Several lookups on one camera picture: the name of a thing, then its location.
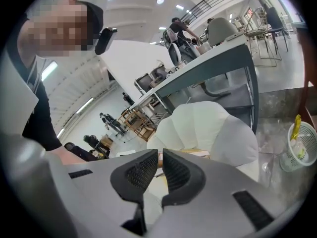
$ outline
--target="white shell chair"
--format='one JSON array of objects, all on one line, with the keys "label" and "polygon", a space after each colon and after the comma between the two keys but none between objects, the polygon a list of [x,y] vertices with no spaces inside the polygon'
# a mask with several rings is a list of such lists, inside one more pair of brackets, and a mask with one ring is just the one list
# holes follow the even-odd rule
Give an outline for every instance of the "white shell chair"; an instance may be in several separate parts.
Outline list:
[{"label": "white shell chair", "polygon": [[183,104],[163,119],[149,139],[147,149],[163,148],[207,150],[212,160],[232,165],[259,180],[259,152],[254,133],[216,102]]}]

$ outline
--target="white ceiling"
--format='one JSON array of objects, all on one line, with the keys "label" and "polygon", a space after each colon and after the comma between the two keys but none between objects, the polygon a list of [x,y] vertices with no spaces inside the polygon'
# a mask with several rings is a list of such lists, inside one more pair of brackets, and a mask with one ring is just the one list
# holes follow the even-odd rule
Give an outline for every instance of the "white ceiling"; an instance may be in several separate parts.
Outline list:
[{"label": "white ceiling", "polygon": [[[31,17],[56,0],[37,0],[28,10]],[[151,42],[159,38],[160,26],[169,26],[174,16],[181,17],[193,5],[191,0],[165,0],[158,5],[157,0],[86,0],[104,9],[104,27],[116,27],[116,39]],[[182,3],[183,12],[176,9]],[[58,67],[44,81],[52,123],[58,133],[76,111],[90,98],[106,93],[111,88],[106,64],[93,52],[86,52],[75,58],[54,58]]]}]

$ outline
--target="black office chair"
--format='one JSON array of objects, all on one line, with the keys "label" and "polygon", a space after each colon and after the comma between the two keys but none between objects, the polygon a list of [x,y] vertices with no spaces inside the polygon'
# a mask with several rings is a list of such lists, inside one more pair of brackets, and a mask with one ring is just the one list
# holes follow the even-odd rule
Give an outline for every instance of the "black office chair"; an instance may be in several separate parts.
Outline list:
[{"label": "black office chair", "polygon": [[277,50],[278,50],[277,42],[275,39],[275,34],[278,32],[282,32],[283,37],[284,37],[284,41],[285,41],[286,50],[288,52],[288,47],[287,47],[285,33],[284,33],[284,31],[285,31],[284,26],[283,26],[282,20],[280,19],[280,17],[277,14],[276,9],[274,7],[268,9],[268,11],[266,12],[266,16],[267,16],[268,24],[270,24],[272,27],[272,28],[268,29],[267,33],[272,34],[272,38],[273,38],[273,42],[274,42],[274,46],[275,46],[275,53],[277,54]]}]

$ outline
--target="metal railing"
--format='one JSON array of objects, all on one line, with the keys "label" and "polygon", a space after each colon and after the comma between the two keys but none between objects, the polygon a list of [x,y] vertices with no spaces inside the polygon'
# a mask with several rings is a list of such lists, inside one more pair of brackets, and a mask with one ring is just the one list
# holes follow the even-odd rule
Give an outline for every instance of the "metal railing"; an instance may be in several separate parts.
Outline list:
[{"label": "metal railing", "polygon": [[189,10],[188,13],[186,13],[186,15],[181,18],[181,21],[186,24],[191,24],[206,11],[210,10],[223,1],[225,0],[202,0],[200,3]]}]

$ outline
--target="white chair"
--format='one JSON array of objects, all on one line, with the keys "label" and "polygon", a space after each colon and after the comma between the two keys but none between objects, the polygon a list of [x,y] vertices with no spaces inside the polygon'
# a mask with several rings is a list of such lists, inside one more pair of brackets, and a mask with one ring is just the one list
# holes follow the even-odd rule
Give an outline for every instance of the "white chair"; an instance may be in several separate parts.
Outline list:
[{"label": "white chair", "polygon": [[216,102],[183,104],[163,119],[149,139],[147,149],[163,148],[207,150],[212,160],[232,165],[259,180],[259,152],[254,133]]}]

